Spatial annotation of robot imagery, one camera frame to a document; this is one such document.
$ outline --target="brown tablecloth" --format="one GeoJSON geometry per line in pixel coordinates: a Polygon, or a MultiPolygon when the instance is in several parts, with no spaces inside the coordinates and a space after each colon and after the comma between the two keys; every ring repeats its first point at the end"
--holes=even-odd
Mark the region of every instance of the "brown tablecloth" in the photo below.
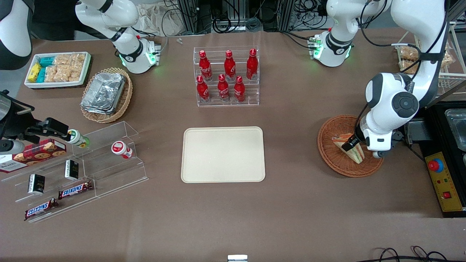
{"type": "MultiPolygon", "coordinates": [[[[379,43],[403,33],[367,30],[379,43]]],[[[426,166],[406,147],[398,145],[376,174],[360,179],[332,171],[317,150],[320,126],[359,113],[367,82],[397,70],[392,48],[371,46],[358,33],[347,61],[326,68],[279,33],[182,38],[183,45],[170,39],[160,66],[131,75],[134,93],[120,119],[139,131],[137,152],[150,179],[38,224],[22,221],[13,188],[0,184],[2,261],[206,262],[247,254],[252,262],[350,262],[374,258],[375,248],[412,255],[411,245],[466,259],[465,220],[440,218],[426,166]],[[250,44],[260,46],[260,106],[198,108],[193,48],[250,44]],[[264,181],[181,181],[183,132],[220,126],[263,129],[264,181]]],[[[34,42],[34,53],[67,51],[91,53],[91,75],[122,66],[110,41],[34,42]]],[[[54,117],[82,133],[105,127],[82,116],[81,96],[82,89],[21,86],[18,99],[36,107],[37,119],[54,117]]]]}

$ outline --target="wicker basket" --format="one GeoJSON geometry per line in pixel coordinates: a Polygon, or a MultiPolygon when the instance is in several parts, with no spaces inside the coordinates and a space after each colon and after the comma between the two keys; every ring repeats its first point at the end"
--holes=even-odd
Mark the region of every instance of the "wicker basket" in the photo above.
{"type": "Polygon", "coordinates": [[[372,151],[361,145],[365,158],[357,164],[332,142],[334,136],[354,133],[355,121],[356,117],[352,115],[340,115],[327,120],[319,130],[317,145],[323,160],[333,170],[344,176],[359,178],[375,173],[382,166],[384,159],[373,157],[372,151]]]}
{"type": "MultiPolygon", "coordinates": [[[[118,74],[121,74],[121,75],[126,77],[126,82],[124,83],[124,87],[123,87],[124,90],[121,93],[120,101],[118,101],[118,106],[116,107],[115,113],[113,113],[111,115],[96,114],[96,113],[87,112],[87,111],[85,111],[84,109],[81,108],[81,112],[83,113],[83,115],[87,119],[104,124],[104,123],[113,122],[113,121],[119,119],[124,114],[124,112],[128,108],[128,105],[130,104],[131,95],[133,94],[133,84],[131,83],[131,79],[130,79],[130,76],[128,75],[128,73],[126,73],[124,70],[122,70],[120,68],[108,68],[108,69],[104,69],[104,70],[100,71],[99,73],[111,73],[111,74],[118,73],[118,74]]],[[[97,74],[95,74],[89,80],[89,82],[88,82],[88,84],[86,86],[86,89],[84,90],[84,94],[82,95],[82,97],[84,97],[86,95],[86,92],[88,91],[89,86],[90,86],[92,80],[94,80],[94,78],[96,77],[96,75],[97,74]]]]}

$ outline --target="black box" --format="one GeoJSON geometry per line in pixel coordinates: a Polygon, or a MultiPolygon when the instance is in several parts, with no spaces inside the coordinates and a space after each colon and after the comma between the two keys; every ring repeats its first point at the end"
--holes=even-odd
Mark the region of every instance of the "black box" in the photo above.
{"type": "Polygon", "coordinates": [[[78,180],[79,164],[73,160],[66,160],[65,178],[69,180],[78,180]]]}
{"type": "Polygon", "coordinates": [[[27,193],[29,194],[43,194],[45,187],[45,177],[41,175],[32,174],[29,176],[29,187],[27,193]]]}

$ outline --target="coca-cola bottle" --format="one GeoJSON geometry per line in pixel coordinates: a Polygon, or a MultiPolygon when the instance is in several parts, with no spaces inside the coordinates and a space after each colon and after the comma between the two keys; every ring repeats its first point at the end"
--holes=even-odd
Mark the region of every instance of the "coca-cola bottle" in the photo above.
{"type": "Polygon", "coordinates": [[[249,50],[249,58],[247,59],[246,67],[246,77],[249,80],[257,80],[257,67],[259,66],[259,61],[257,61],[257,50],[252,48],[249,50]]]}
{"type": "Polygon", "coordinates": [[[230,94],[228,93],[228,83],[225,82],[225,75],[219,75],[219,84],[217,85],[219,89],[220,100],[223,102],[228,102],[230,100],[230,94]]]}
{"type": "Polygon", "coordinates": [[[233,60],[233,53],[231,50],[227,50],[225,52],[225,75],[226,75],[226,81],[227,82],[233,82],[236,77],[236,63],[233,60]]]}
{"type": "Polygon", "coordinates": [[[199,67],[201,68],[201,74],[204,80],[207,82],[212,81],[212,66],[210,65],[206,52],[204,50],[199,51],[199,57],[201,58],[199,67]]]}
{"type": "Polygon", "coordinates": [[[243,84],[243,78],[241,76],[236,77],[236,84],[234,85],[234,97],[238,103],[244,102],[244,92],[246,88],[243,84]]]}
{"type": "Polygon", "coordinates": [[[198,76],[196,78],[196,81],[198,82],[198,94],[199,94],[201,103],[210,102],[209,90],[202,76],[198,76]]]}

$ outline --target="red button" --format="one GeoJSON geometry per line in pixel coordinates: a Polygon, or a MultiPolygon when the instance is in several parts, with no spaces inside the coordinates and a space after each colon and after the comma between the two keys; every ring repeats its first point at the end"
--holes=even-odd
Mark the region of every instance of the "red button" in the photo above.
{"type": "Polygon", "coordinates": [[[440,168],[440,165],[437,161],[435,160],[431,160],[429,161],[429,163],[427,164],[427,166],[429,167],[430,170],[432,171],[437,171],[439,168],[440,168]]]}
{"type": "Polygon", "coordinates": [[[452,198],[450,192],[443,192],[443,198],[452,198]]]}

